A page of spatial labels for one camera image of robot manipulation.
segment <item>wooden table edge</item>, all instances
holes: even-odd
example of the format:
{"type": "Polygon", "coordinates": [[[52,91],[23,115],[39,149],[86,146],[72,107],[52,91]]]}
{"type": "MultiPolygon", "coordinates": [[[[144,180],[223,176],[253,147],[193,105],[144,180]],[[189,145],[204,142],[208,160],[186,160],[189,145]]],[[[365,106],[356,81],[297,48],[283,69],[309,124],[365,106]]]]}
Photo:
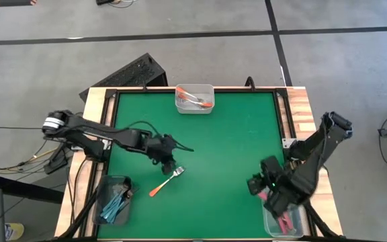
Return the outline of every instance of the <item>wooden table edge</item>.
{"type": "MultiPolygon", "coordinates": [[[[250,89],[250,87],[235,87],[235,86],[223,86],[223,87],[214,87],[215,89],[250,89]]],[[[297,138],[307,138],[315,130],[316,126],[314,124],[314,119],[310,107],[310,102],[308,101],[308,95],[305,87],[256,87],[256,89],[276,89],[276,88],[286,88],[288,92],[288,99],[290,103],[292,120],[295,126],[297,138]]],[[[85,104],[85,110],[83,112],[83,117],[85,119],[100,122],[103,112],[103,105],[105,100],[105,94],[107,90],[117,89],[117,90],[141,90],[143,87],[91,87],[89,89],[89,94],[85,104]]],[[[160,90],[160,89],[175,89],[175,87],[147,87],[149,90],[160,90]]],[[[282,99],[279,99],[279,106],[281,116],[284,122],[285,133],[288,129],[288,121],[286,114],[284,113],[284,105],[282,99]]],[[[105,117],[105,123],[110,124],[112,112],[107,112],[107,117],[105,117]]],[[[71,183],[71,189],[74,187],[74,179],[79,169],[80,164],[85,158],[85,154],[82,151],[76,152],[73,155],[73,160],[71,161],[71,168],[69,172],[69,182],[71,183]]],[[[82,209],[85,203],[85,195],[87,190],[87,185],[89,183],[89,176],[91,173],[91,162],[86,162],[81,169],[79,174],[78,183],[77,183],[77,194],[75,201],[75,214],[78,215],[79,211],[82,209]]],[[[98,167],[98,173],[96,175],[95,186],[99,181],[101,176],[100,174],[101,166],[98,167]]],[[[341,225],[339,217],[337,214],[337,209],[335,207],[335,201],[333,198],[333,193],[331,185],[329,182],[328,175],[324,169],[320,171],[320,180],[318,189],[316,190],[315,195],[311,198],[313,207],[317,210],[320,217],[329,225],[331,230],[337,234],[342,234],[341,225]]],[[[89,213],[87,219],[87,230],[86,235],[92,234],[92,214],[93,209],[89,213]]],[[[58,223],[56,226],[54,236],[59,236],[66,231],[70,225],[70,216],[71,216],[71,201],[69,195],[69,188],[66,186],[64,193],[64,200],[61,204],[61,209],[59,213],[58,223]]],[[[119,241],[122,239],[105,239],[106,241],[119,241]]]]}

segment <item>clear plastic bin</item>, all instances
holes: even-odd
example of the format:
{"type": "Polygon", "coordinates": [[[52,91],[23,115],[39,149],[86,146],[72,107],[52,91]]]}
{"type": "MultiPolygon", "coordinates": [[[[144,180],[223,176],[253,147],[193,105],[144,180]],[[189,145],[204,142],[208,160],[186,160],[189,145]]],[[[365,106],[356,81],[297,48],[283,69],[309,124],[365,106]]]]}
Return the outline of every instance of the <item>clear plastic bin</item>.
{"type": "Polygon", "coordinates": [[[302,230],[301,214],[298,207],[288,211],[288,215],[290,217],[290,220],[292,221],[294,229],[289,231],[286,234],[283,234],[279,224],[274,219],[273,215],[268,210],[266,210],[263,206],[262,206],[262,213],[263,213],[263,224],[265,227],[265,231],[267,231],[267,233],[270,234],[272,237],[301,238],[302,236],[304,236],[304,232],[302,230]]]}
{"type": "Polygon", "coordinates": [[[180,114],[209,114],[214,107],[214,88],[210,84],[179,84],[175,87],[175,105],[180,114]]]}
{"type": "MultiPolygon", "coordinates": [[[[95,210],[93,213],[93,223],[97,225],[123,225],[126,223],[126,221],[128,221],[133,198],[126,200],[127,203],[125,203],[125,206],[121,207],[121,211],[116,215],[114,223],[108,223],[104,218],[100,216],[103,208],[115,195],[118,194],[118,192],[115,191],[114,186],[119,186],[120,184],[123,184],[125,179],[125,176],[105,175],[101,177],[98,184],[98,197],[95,203],[95,210]]],[[[136,184],[133,182],[131,190],[132,192],[138,190],[138,187],[136,187],[136,184]]]]}

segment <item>wooden table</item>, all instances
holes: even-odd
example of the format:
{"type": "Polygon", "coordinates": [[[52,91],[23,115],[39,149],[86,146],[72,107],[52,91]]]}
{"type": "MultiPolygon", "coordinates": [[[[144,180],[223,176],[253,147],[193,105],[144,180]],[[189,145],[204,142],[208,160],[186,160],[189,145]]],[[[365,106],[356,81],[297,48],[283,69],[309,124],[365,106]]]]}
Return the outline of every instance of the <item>wooden table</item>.
{"type": "MultiPolygon", "coordinates": [[[[170,87],[148,87],[149,89],[168,89],[170,87]]],[[[250,87],[215,87],[215,88],[225,88],[225,89],[248,89],[250,87]]],[[[281,87],[256,87],[257,89],[275,89],[281,87]]],[[[85,119],[101,122],[103,116],[103,107],[105,102],[105,95],[108,89],[131,89],[131,90],[140,90],[142,87],[93,87],[89,90],[89,95],[85,104],[85,110],[83,117],[85,119]]],[[[308,101],[308,96],[305,87],[286,87],[288,100],[290,105],[290,110],[292,113],[292,120],[294,123],[296,137],[299,139],[308,138],[313,132],[316,131],[316,126],[314,124],[312,111],[308,101]]],[[[286,109],[284,108],[284,99],[278,97],[279,107],[281,112],[281,117],[284,125],[284,133],[286,137],[290,137],[289,133],[289,122],[286,118],[286,109]]],[[[111,97],[107,99],[107,112],[105,118],[105,124],[110,125],[110,120],[112,119],[113,107],[114,107],[115,98],[111,97]]],[[[79,166],[82,161],[85,159],[83,152],[76,152],[73,156],[73,161],[71,163],[70,169],[70,183],[71,187],[74,186],[75,176],[79,170],[79,166]]],[[[89,183],[89,176],[91,174],[92,162],[86,162],[80,172],[77,182],[77,192],[75,198],[75,214],[77,215],[82,209],[85,203],[86,191],[89,183]]],[[[96,173],[95,183],[97,186],[99,178],[101,176],[100,171],[102,170],[102,165],[98,166],[98,172],[96,173]]],[[[311,199],[313,207],[316,209],[320,217],[328,224],[331,230],[337,234],[342,234],[341,225],[339,222],[339,217],[337,214],[337,209],[335,208],[335,202],[333,197],[333,192],[329,182],[327,172],[324,169],[320,171],[320,180],[318,183],[318,188],[311,199]]],[[[87,219],[87,226],[85,236],[92,235],[92,226],[91,214],[87,219]]],[[[55,236],[59,236],[66,231],[70,225],[71,217],[71,201],[69,195],[69,187],[66,186],[64,200],[62,202],[58,224],[56,226],[55,236]]]]}

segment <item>plastic tray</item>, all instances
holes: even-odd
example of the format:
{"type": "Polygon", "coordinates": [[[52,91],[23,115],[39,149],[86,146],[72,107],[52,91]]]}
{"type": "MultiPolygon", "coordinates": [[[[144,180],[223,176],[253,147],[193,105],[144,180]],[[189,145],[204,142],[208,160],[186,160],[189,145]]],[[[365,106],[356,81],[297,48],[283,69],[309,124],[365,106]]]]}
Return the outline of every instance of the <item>plastic tray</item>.
{"type": "Polygon", "coordinates": [[[180,114],[209,114],[214,107],[214,88],[210,84],[179,84],[176,86],[175,91],[175,106],[180,114]],[[183,88],[188,93],[194,95],[197,98],[203,100],[203,102],[211,102],[211,108],[202,108],[197,104],[193,104],[189,101],[179,98],[178,87],[183,88]]]}
{"type": "Polygon", "coordinates": [[[274,238],[301,238],[304,236],[304,232],[302,230],[302,224],[301,224],[301,214],[298,207],[289,210],[288,215],[290,217],[290,220],[292,221],[292,224],[294,226],[294,229],[292,231],[289,231],[287,234],[283,234],[282,230],[280,229],[279,224],[274,219],[273,215],[266,210],[262,206],[262,213],[263,213],[263,224],[265,227],[265,231],[267,231],[268,234],[270,234],[274,238]]]}
{"type": "MultiPolygon", "coordinates": [[[[132,199],[127,200],[127,203],[122,210],[116,215],[114,223],[108,223],[104,218],[100,217],[103,208],[108,202],[117,194],[113,187],[118,184],[122,184],[126,179],[125,176],[112,176],[105,175],[101,177],[98,185],[98,197],[95,203],[95,210],[93,212],[93,222],[97,225],[124,225],[129,218],[130,207],[132,205],[132,199]]],[[[132,183],[131,190],[135,192],[138,188],[132,183]]]]}

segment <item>silver fork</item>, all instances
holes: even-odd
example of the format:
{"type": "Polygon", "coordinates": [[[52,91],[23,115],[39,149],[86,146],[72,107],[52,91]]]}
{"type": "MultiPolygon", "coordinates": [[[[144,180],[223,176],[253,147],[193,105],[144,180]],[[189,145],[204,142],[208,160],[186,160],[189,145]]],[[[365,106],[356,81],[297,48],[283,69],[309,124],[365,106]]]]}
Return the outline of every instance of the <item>silver fork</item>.
{"type": "Polygon", "coordinates": [[[169,182],[169,180],[173,179],[174,177],[177,177],[179,176],[180,174],[182,174],[183,172],[185,171],[185,168],[184,167],[178,167],[174,172],[173,172],[173,175],[167,179],[167,181],[164,181],[164,183],[162,183],[161,185],[159,185],[157,188],[153,189],[150,193],[149,193],[149,196],[153,197],[154,195],[156,195],[156,193],[159,192],[159,190],[161,188],[163,188],[163,186],[165,186],[165,184],[167,184],[169,182]]]}

